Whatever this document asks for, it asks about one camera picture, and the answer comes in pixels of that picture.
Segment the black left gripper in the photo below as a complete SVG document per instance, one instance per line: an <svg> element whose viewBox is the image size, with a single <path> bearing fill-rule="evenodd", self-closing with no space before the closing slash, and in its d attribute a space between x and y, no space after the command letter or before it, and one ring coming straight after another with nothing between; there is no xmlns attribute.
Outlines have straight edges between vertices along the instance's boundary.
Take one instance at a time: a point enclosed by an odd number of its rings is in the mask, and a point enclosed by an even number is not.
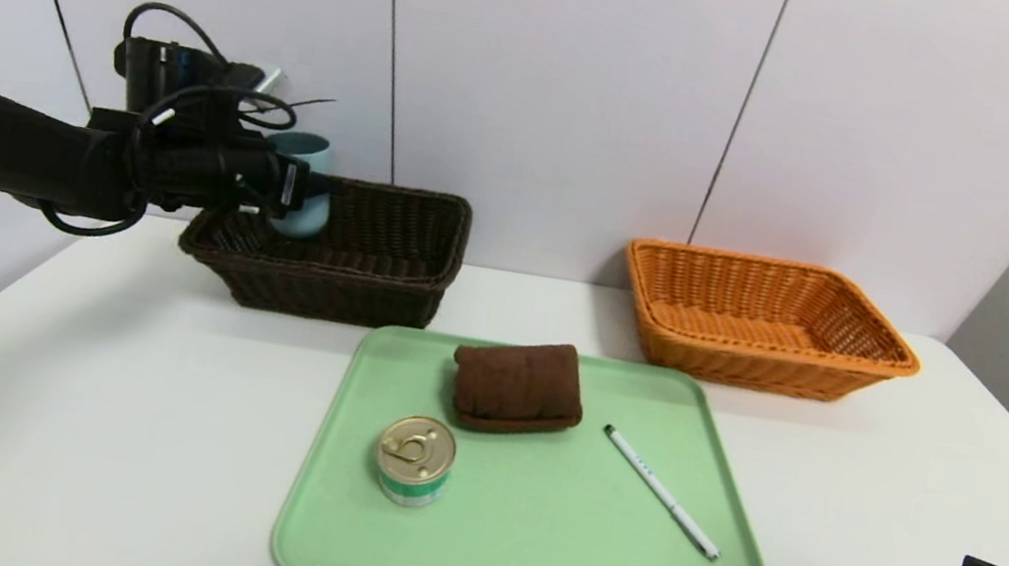
<svg viewBox="0 0 1009 566"><path fill-rule="evenodd" d="M304 198L328 196L335 183L256 138L223 146L219 168L227 202L276 219L303 206Z"/></svg>

